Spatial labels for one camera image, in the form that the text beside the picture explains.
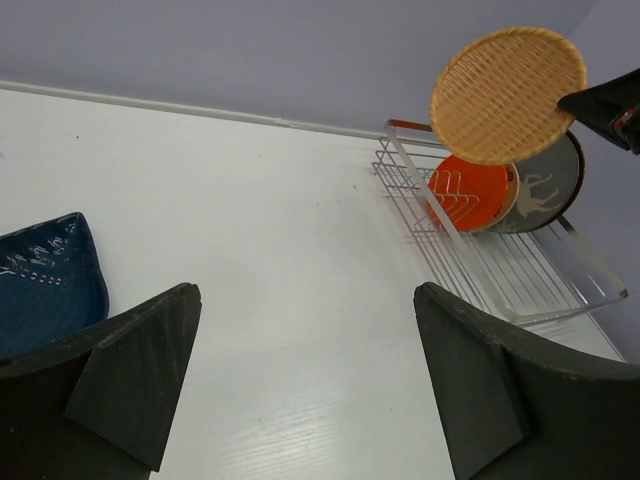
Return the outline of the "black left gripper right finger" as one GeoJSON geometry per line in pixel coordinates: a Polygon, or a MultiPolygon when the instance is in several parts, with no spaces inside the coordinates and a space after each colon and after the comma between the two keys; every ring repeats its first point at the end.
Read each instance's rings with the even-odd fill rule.
{"type": "Polygon", "coordinates": [[[427,282],[414,310],[458,479],[635,479],[639,369],[560,345],[427,282]]]}

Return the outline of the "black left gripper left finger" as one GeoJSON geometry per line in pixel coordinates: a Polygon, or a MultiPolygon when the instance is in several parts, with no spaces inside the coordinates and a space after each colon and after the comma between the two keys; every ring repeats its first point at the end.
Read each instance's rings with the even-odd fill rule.
{"type": "Polygon", "coordinates": [[[4,479],[147,479],[159,471],[202,310],[181,283],[1,361],[4,479]]]}

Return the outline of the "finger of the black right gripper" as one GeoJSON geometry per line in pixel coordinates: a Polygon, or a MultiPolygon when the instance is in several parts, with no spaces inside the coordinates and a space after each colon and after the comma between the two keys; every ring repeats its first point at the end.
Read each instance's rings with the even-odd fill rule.
{"type": "Polygon", "coordinates": [[[622,150],[639,149],[639,70],[564,96],[557,107],[622,150]]]}

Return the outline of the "grey deer plate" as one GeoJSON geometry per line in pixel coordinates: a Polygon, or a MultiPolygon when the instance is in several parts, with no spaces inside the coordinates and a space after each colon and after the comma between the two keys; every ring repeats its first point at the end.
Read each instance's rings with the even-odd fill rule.
{"type": "Polygon", "coordinates": [[[516,204],[499,224],[489,228],[490,231],[502,234],[528,233],[550,224],[549,220],[561,202],[561,179],[555,170],[553,153],[553,146],[557,142],[541,153],[514,164],[520,180],[516,204]]]}

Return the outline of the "tan woven round plate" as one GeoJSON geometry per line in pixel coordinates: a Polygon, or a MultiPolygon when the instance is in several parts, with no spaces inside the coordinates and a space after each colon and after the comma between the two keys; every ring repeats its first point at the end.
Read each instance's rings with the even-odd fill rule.
{"type": "Polygon", "coordinates": [[[567,132],[575,117],[558,103],[587,86],[584,58],[563,35],[542,27],[499,30],[467,45],[441,72],[431,127],[466,161],[522,161],[567,132]]]}

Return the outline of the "dark blue leaf plate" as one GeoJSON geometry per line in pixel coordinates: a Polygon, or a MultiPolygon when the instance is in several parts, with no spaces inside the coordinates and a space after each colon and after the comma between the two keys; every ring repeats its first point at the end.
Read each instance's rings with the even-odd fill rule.
{"type": "Polygon", "coordinates": [[[1,357],[104,321],[109,294],[80,212],[1,236],[1,357]]]}

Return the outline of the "orange glossy plate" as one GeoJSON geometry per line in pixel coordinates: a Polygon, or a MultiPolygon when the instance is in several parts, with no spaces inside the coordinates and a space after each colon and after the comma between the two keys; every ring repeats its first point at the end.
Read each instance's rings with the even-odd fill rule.
{"type": "Polygon", "coordinates": [[[507,195],[505,165],[479,165],[454,155],[431,174],[428,187],[457,231],[486,230],[507,195]]]}

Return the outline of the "cream plate with prints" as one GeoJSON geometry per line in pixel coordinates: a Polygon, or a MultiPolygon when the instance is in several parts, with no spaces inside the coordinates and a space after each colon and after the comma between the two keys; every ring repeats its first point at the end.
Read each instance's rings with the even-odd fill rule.
{"type": "Polygon", "coordinates": [[[510,212],[510,210],[516,204],[517,197],[519,195],[520,180],[517,168],[513,164],[505,165],[507,173],[507,195],[503,205],[499,208],[494,223],[491,227],[495,227],[499,224],[510,212]]]}

